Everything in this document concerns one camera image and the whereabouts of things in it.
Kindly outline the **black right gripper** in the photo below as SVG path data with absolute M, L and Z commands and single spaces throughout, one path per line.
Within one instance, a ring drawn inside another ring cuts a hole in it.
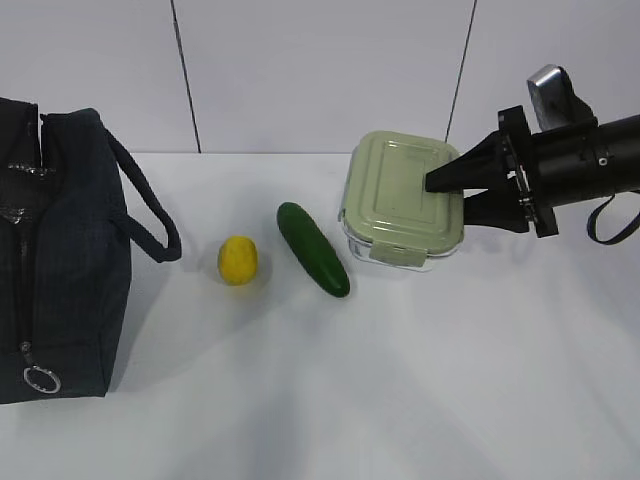
M 510 175 L 515 181 L 513 190 Z M 543 199 L 533 135 L 521 105 L 498 112 L 498 131 L 455 160 L 425 175 L 431 193 L 486 189 L 464 199 L 464 225 L 555 236 L 553 208 Z

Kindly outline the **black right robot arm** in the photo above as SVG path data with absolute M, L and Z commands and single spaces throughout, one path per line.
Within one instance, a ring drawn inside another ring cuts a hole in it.
M 532 133 L 520 106 L 498 114 L 498 128 L 459 158 L 425 176 L 430 193 L 467 189 L 467 225 L 514 233 L 558 232 L 558 206 L 639 190 L 639 119 L 595 117 Z

